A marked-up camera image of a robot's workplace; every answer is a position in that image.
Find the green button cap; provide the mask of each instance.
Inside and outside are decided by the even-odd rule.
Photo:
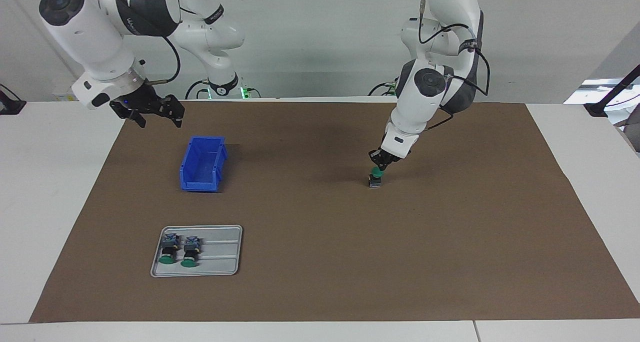
[[[180,262],[180,264],[182,264],[183,267],[187,267],[187,268],[192,268],[198,265],[196,261],[192,260],[191,258],[183,259],[182,262]]]
[[[170,255],[163,255],[162,257],[160,257],[158,259],[158,262],[162,263],[162,264],[173,264],[176,261],[174,260],[173,257],[171,257]]]
[[[374,176],[374,178],[380,178],[384,175],[384,171],[381,171],[379,167],[374,167],[371,169],[371,175]]]

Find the white table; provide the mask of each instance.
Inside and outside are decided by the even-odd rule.
[[[528,109],[622,275],[640,298],[640,159],[608,120],[590,118],[581,106],[528,105]],[[25,324],[121,126],[110,109],[88,111],[74,102],[30,103],[18,116],[0,117],[0,226],[7,236],[0,259],[0,340],[153,340],[166,333],[238,341],[471,342],[478,340],[477,333],[482,342],[640,340],[640,320],[634,319]]]

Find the black mount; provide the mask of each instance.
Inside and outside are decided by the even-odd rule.
[[[635,67],[634,70],[631,71],[621,82],[617,84],[617,86],[613,87],[611,91],[602,98],[601,101],[595,104],[585,104],[584,107],[589,112],[592,117],[596,118],[606,118],[608,115],[605,113],[604,109],[607,105],[613,100],[613,98],[617,97],[618,94],[622,93],[626,88],[628,88],[631,83],[634,82],[638,77],[640,77],[640,64]]]
[[[27,104],[24,100],[12,100],[3,91],[0,91],[0,103],[4,106],[3,109],[0,109],[0,116],[15,116]]]
[[[213,84],[210,80],[208,81],[208,86],[211,87],[211,89],[213,89],[213,91],[219,95],[219,96],[228,96],[229,93],[231,93],[231,91],[238,86],[238,82],[240,81],[240,78],[238,78],[238,74],[235,74],[235,77],[233,78],[233,80],[231,82],[228,82],[227,84],[223,84],[222,86],[218,85],[218,84]]]

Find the blue plastic bin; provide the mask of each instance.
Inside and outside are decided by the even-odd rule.
[[[227,159],[224,137],[191,137],[180,166],[180,184],[190,192],[217,192]]]

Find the logo on robot arm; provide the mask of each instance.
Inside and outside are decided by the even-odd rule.
[[[138,34],[138,35],[140,34],[140,32],[138,32],[138,30],[136,29],[136,26],[133,25],[133,20],[131,19],[131,17],[126,19],[126,24],[128,25],[128,29],[131,32],[134,32],[135,34]]]

